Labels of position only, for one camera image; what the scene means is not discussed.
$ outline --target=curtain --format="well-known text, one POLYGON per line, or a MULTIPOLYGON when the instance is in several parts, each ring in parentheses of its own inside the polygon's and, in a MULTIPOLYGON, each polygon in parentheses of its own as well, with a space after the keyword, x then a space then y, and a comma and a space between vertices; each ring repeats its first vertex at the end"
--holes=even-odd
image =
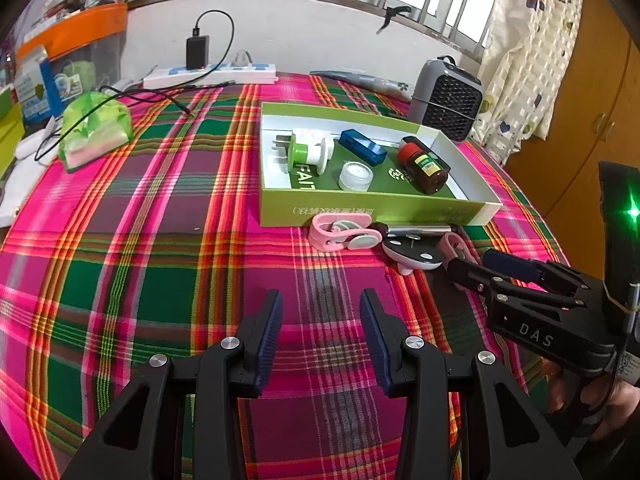
POLYGON ((546 138, 581 10, 582 0, 495 0, 478 73, 486 90, 471 136, 499 164, 530 136, 546 138))

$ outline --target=cabinet door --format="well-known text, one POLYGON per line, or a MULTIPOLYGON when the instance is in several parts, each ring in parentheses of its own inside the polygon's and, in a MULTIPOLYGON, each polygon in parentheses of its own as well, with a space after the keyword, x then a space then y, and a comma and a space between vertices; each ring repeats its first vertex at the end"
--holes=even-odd
POLYGON ((577 269, 604 275, 604 224, 600 215, 598 161, 640 167, 640 52, 631 47, 615 108, 587 163, 546 222, 577 269))
POLYGON ((625 80, 598 147, 605 160, 640 167, 640 51, 631 46, 625 80))
POLYGON ((531 137, 507 172, 546 217, 589 157, 625 72, 629 35, 607 0, 583 0, 574 53, 558 91, 546 140, 531 137))

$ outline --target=pink phone holder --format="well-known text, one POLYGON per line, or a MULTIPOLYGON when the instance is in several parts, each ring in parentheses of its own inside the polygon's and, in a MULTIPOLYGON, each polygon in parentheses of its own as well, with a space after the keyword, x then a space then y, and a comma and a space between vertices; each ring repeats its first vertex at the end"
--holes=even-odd
POLYGON ((322 213, 311 220, 309 243, 318 251, 332 253, 342 249, 370 249, 382 241, 382 235, 367 229, 371 216, 363 213, 322 213))
MULTIPOLYGON (((446 233, 438 242, 437 247, 444 254, 444 267, 447 268, 449 262, 453 258, 462 258, 470 262, 478 263, 473 257, 469 248, 466 246, 465 241, 455 233, 446 233)), ((466 290, 465 287, 454 283, 459 290, 466 290)))

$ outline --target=brown glass bottle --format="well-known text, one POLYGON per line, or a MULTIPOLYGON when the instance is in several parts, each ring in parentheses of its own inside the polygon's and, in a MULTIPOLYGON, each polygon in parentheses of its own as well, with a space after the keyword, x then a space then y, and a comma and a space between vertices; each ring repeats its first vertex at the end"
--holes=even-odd
POLYGON ((423 193, 432 195, 447 183, 449 172, 416 144, 409 142, 398 151, 398 162, 413 177, 423 193))

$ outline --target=cabinet handle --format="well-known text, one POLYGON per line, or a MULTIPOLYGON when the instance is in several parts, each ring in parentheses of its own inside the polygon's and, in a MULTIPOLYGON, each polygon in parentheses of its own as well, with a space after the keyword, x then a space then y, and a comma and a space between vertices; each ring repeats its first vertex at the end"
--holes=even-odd
POLYGON ((596 120, 593 121, 593 126, 592 126, 594 133, 598 135, 600 134, 600 128, 602 127, 602 123, 606 117, 607 117, 606 114, 600 114, 596 117, 596 120))
POLYGON ((614 121, 610 121, 607 124, 607 127, 604 129, 604 141, 607 142, 607 140, 609 140, 609 135, 611 133, 611 131, 613 130, 613 127, 616 125, 616 123, 614 121))

